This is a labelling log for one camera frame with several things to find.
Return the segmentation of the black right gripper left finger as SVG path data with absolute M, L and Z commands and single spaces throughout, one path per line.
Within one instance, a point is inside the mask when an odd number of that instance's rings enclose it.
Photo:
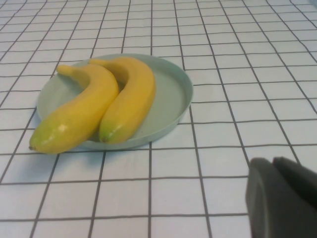
M 303 200 L 265 158 L 250 161 L 246 204 L 254 238 L 315 238 L 317 207 Z

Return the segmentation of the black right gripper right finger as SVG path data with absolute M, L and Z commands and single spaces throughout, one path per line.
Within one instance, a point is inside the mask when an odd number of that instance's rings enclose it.
M 315 172 L 285 157 L 275 157 L 273 165 L 303 200 L 313 207 L 317 206 L 317 174 Z

